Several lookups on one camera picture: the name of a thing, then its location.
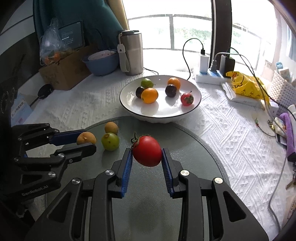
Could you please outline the large red tomato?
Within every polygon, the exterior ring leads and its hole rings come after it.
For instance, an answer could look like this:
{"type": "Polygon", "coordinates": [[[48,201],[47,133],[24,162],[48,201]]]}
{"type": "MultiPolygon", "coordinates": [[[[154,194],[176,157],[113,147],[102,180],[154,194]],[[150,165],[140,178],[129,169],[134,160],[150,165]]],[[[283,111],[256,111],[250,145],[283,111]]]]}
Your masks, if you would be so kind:
{"type": "Polygon", "coordinates": [[[134,136],[131,139],[132,155],[134,159],[146,167],[155,167],[162,160],[162,150],[158,141],[150,135],[134,136]]]}

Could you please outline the blue white booklet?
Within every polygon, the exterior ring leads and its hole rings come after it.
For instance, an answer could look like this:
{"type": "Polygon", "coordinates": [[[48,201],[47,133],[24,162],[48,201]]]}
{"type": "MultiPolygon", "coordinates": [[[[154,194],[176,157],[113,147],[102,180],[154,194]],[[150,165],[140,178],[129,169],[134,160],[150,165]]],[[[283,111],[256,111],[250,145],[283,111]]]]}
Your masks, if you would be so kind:
{"type": "Polygon", "coordinates": [[[11,126],[22,125],[32,112],[25,97],[19,93],[11,107],[11,126]]]}

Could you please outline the brown longan lower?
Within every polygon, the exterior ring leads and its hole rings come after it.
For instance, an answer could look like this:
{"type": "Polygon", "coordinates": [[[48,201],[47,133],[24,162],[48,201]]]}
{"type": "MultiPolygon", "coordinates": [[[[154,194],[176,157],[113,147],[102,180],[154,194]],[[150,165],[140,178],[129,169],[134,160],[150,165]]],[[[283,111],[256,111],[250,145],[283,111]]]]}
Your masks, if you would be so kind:
{"type": "Polygon", "coordinates": [[[77,141],[76,141],[77,145],[82,145],[82,144],[86,144],[86,143],[96,144],[96,142],[97,142],[96,137],[91,132],[81,133],[78,136],[77,141]]]}

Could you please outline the brown longan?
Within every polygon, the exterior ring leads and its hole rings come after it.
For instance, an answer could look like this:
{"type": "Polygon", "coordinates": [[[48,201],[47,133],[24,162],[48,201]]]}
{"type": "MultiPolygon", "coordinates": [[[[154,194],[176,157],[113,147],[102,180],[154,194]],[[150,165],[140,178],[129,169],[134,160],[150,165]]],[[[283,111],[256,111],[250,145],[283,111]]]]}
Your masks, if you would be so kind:
{"type": "Polygon", "coordinates": [[[114,133],[115,135],[117,135],[119,131],[119,127],[116,123],[110,121],[105,124],[104,130],[106,133],[114,133]]]}
{"type": "Polygon", "coordinates": [[[96,142],[97,142],[96,137],[91,132],[81,133],[78,136],[77,141],[76,141],[77,145],[82,145],[82,144],[86,144],[86,143],[96,144],[96,142]]]}

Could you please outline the black round object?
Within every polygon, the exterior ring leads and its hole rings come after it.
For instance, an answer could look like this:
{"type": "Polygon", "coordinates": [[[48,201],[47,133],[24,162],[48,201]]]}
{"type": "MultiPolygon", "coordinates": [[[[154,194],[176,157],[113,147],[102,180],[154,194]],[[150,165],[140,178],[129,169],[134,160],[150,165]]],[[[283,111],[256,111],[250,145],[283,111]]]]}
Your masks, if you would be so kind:
{"type": "Polygon", "coordinates": [[[32,107],[33,104],[39,99],[46,99],[53,91],[54,91],[54,88],[51,84],[47,83],[43,85],[38,91],[37,98],[30,104],[30,107],[32,107]]]}

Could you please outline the green fruit on mat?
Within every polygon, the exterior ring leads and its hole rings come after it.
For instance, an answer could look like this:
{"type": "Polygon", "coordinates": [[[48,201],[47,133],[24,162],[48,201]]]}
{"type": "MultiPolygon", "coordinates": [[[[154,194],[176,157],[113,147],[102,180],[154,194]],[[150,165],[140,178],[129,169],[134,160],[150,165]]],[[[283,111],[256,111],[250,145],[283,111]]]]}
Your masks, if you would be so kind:
{"type": "Polygon", "coordinates": [[[119,138],[114,133],[105,133],[101,138],[101,143],[107,151],[114,151],[119,147],[119,138]]]}

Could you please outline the round grey glass mat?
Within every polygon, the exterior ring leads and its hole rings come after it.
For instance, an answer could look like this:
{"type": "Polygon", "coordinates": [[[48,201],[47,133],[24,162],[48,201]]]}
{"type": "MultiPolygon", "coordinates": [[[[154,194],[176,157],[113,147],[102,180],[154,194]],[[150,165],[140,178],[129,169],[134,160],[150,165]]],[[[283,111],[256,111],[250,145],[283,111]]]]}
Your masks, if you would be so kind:
{"type": "MultiPolygon", "coordinates": [[[[113,119],[118,125],[119,148],[106,151],[97,142],[93,156],[71,164],[64,172],[61,185],[73,178],[88,180],[110,169],[131,146],[133,136],[150,135],[171,157],[196,176],[212,180],[226,178],[221,161],[210,147],[193,133],[174,123],[148,123],[131,116],[113,119]]],[[[116,240],[177,240],[179,236],[182,201],[172,199],[167,192],[161,165],[146,167],[134,161],[125,196],[112,201],[116,240]]]]}

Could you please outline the brown longan upper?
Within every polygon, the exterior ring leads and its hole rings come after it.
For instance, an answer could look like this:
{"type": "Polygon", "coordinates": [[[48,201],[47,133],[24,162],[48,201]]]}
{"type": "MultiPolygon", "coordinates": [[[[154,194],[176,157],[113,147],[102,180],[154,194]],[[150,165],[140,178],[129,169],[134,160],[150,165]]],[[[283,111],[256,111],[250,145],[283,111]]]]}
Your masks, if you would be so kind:
{"type": "Polygon", "coordinates": [[[105,124],[104,130],[106,133],[114,133],[115,135],[117,135],[119,131],[119,127],[116,123],[110,121],[105,124]]]}

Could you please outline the clear plastic bag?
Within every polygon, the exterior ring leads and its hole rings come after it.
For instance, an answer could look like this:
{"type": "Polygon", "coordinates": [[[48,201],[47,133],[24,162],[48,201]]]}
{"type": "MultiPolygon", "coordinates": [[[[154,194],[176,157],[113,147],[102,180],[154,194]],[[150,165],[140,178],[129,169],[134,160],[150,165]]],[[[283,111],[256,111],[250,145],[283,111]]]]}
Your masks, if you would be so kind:
{"type": "Polygon", "coordinates": [[[63,43],[59,33],[59,22],[57,18],[53,18],[49,27],[46,29],[40,42],[40,59],[49,66],[58,63],[73,53],[73,50],[63,43]]]}

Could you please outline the blue plastic bowl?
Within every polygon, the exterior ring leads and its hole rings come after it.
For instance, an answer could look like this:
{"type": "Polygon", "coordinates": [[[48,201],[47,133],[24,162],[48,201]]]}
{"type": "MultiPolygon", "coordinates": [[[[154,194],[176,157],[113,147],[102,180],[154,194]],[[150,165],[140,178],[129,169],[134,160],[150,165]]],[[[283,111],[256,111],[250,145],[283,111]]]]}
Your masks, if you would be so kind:
{"type": "Polygon", "coordinates": [[[93,75],[105,76],[118,67],[119,55],[116,51],[104,50],[84,57],[83,62],[93,75]]]}

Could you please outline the white round bowl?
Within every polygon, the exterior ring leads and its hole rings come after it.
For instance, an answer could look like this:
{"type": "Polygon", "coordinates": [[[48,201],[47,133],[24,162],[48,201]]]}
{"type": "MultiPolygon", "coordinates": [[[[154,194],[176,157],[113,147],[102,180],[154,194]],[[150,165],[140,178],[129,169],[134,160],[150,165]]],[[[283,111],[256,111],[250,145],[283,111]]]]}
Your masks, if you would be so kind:
{"type": "Polygon", "coordinates": [[[123,108],[135,118],[150,123],[169,123],[178,121],[192,114],[201,102],[200,90],[192,82],[179,78],[181,88],[173,98],[167,97],[165,88],[170,78],[168,75],[154,75],[148,77],[157,90],[159,97],[154,103],[146,104],[136,96],[136,89],[140,86],[141,78],[127,84],[120,92],[119,100],[123,108]],[[193,104],[184,106],[181,96],[190,93],[194,97],[193,104]]]}

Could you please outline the dark plum right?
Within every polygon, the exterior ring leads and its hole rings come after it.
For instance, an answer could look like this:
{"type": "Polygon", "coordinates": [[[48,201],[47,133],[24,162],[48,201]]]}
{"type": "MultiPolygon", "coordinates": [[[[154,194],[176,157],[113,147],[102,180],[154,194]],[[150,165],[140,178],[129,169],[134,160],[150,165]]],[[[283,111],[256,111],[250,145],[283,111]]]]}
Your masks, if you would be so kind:
{"type": "Polygon", "coordinates": [[[173,84],[169,84],[165,88],[165,93],[167,97],[174,98],[177,94],[177,87],[173,84]]]}

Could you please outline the teal curtain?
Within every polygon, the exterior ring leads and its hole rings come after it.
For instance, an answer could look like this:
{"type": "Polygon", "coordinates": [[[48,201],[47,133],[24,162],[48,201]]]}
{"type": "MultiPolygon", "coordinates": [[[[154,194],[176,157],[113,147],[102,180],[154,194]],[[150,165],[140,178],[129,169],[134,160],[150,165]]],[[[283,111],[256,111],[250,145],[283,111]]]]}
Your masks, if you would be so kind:
{"type": "Polygon", "coordinates": [[[33,1],[35,31],[41,38],[51,20],[57,19],[60,27],[81,21],[84,39],[102,50],[116,50],[122,26],[106,1],[33,1]]]}

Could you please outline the orange fruit back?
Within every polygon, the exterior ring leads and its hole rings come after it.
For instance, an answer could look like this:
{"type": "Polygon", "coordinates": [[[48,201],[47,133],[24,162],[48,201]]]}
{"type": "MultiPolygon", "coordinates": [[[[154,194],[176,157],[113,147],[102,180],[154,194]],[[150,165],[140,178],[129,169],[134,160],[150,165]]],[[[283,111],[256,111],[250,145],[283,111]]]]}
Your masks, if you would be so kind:
{"type": "Polygon", "coordinates": [[[177,77],[171,77],[168,81],[167,81],[167,85],[174,85],[177,90],[180,89],[181,87],[181,82],[177,77]]]}

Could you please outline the white power strip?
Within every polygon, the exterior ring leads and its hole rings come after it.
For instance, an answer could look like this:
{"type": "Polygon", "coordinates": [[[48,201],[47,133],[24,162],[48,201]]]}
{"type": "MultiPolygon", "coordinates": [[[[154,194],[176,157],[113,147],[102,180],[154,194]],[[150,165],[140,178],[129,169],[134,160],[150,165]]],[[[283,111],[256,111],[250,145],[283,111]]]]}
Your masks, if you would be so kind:
{"type": "Polygon", "coordinates": [[[199,73],[195,76],[195,81],[197,83],[212,84],[212,85],[222,85],[222,83],[231,83],[231,78],[223,77],[223,75],[217,70],[216,72],[211,72],[209,69],[207,73],[199,73]]]}

